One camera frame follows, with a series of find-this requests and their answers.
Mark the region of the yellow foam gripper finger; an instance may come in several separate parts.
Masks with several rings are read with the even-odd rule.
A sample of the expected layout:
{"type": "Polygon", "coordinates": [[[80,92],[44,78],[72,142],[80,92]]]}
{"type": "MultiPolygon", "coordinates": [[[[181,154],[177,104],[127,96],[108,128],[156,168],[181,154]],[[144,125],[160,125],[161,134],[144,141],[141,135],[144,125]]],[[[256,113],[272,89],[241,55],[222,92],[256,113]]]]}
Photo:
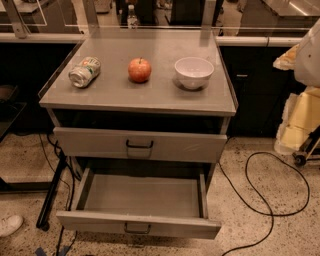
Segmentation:
{"type": "Polygon", "coordinates": [[[276,135],[275,150],[289,154],[298,151],[320,125],[320,47],[297,44],[278,57],[273,66],[293,70],[295,80],[306,86],[299,95],[290,94],[276,135]]]}

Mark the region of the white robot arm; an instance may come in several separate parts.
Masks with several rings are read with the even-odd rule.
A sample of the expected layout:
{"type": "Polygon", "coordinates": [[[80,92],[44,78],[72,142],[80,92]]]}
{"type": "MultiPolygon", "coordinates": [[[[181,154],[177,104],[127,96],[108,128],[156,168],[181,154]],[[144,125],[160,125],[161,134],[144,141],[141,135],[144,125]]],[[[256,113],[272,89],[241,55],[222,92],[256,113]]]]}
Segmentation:
{"type": "Polygon", "coordinates": [[[320,125],[320,19],[273,66],[293,70],[295,80],[306,86],[298,96],[289,96],[276,135],[275,151],[289,155],[298,151],[320,125]]]}

